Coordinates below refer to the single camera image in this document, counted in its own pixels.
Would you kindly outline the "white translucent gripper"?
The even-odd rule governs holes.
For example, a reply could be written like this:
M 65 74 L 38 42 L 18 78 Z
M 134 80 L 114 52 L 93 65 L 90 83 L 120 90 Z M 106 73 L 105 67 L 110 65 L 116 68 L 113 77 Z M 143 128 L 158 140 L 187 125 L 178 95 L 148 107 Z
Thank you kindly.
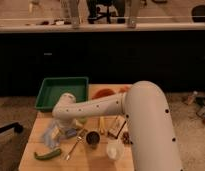
M 70 119 L 70 120 L 60 120 L 60 119 L 55 119 L 55 125 L 57 126 L 57 128 L 59 129 L 61 135 L 59 137 L 59 139 L 67 139 L 65 136 L 65 133 L 69 130 L 69 129 L 76 129 L 76 123 L 74 119 Z

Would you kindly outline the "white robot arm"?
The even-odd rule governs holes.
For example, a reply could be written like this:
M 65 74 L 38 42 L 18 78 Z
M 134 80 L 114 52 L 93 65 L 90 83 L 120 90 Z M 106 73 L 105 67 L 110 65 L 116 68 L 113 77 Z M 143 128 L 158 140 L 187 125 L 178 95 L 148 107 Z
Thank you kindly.
M 126 119 L 134 171 L 182 171 L 169 105 L 161 88 L 138 81 L 128 91 L 85 102 L 61 98 L 52 110 L 58 120 L 123 115 Z

